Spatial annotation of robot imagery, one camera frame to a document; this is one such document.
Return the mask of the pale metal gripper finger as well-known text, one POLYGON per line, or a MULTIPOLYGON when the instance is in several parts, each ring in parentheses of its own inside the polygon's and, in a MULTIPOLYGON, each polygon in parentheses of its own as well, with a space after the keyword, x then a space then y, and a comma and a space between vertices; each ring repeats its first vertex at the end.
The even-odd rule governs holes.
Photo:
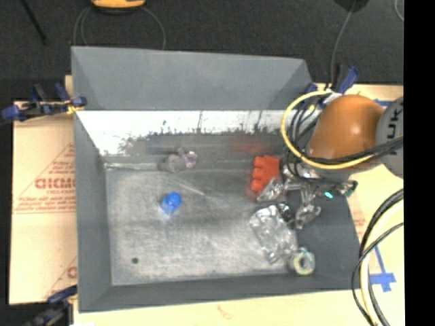
POLYGON ((283 189, 283 183, 276 178, 272 178, 257 195, 256 201, 266 202, 276 200, 282 195, 283 189))
POLYGON ((294 226, 301 230, 306 224, 312 222, 321 213, 321 207, 316 205, 316 196, 309 196, 301 201, 300 206, 296 210, 294 226))

